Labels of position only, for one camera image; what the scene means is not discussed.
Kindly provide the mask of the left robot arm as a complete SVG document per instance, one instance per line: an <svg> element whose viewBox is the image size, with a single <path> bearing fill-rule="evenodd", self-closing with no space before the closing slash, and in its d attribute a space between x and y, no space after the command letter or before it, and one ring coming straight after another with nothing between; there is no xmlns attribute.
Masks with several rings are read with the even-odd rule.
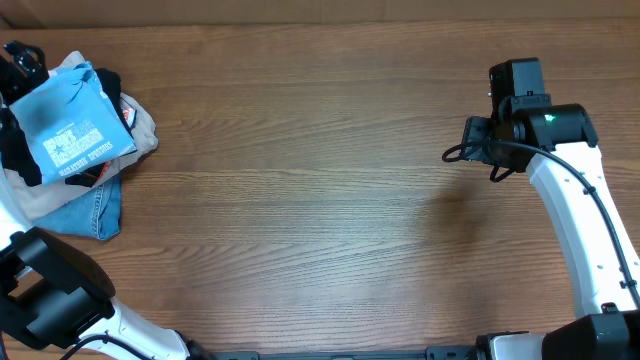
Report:
<svg viewBox="0 0 640 360"><path fill-rule="evenodd" d="M194 340L124 305L106 272L64 241L118 234L121 172L154 151L149 114L120 76L79 52L48 68L8 42L1 58L1 333L66 356L204 359Z"/></svg>

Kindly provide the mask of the light blue printed t-shirt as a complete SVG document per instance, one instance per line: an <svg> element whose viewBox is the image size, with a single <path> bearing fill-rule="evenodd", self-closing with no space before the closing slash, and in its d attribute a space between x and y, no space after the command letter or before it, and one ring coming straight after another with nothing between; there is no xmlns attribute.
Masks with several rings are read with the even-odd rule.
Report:
<svg viewBox="0 0 640 360"><path fill-rule="evenodd" d="M3 166L16 171L28 187L63 182L95 166L137 150L99 75L119 77L84 61L63 67L21 97L8 110L18 134L3 152Z"/></svg>

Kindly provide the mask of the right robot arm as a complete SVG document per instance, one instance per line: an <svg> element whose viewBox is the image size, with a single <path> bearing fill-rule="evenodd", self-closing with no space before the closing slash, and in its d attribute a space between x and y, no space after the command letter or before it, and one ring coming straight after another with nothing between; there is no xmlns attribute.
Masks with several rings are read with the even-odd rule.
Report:
<svg viewBox="0 0 640 360"><path fill-rule="evenodd" d="M445 162L478 161L500 182L527 175L549 214L571 281L576 318L546 334L480 336L476 359L636 359L639 257L611 197L592 121L555 105L536 58L489 70L492 114L467 119Z"/></svg>

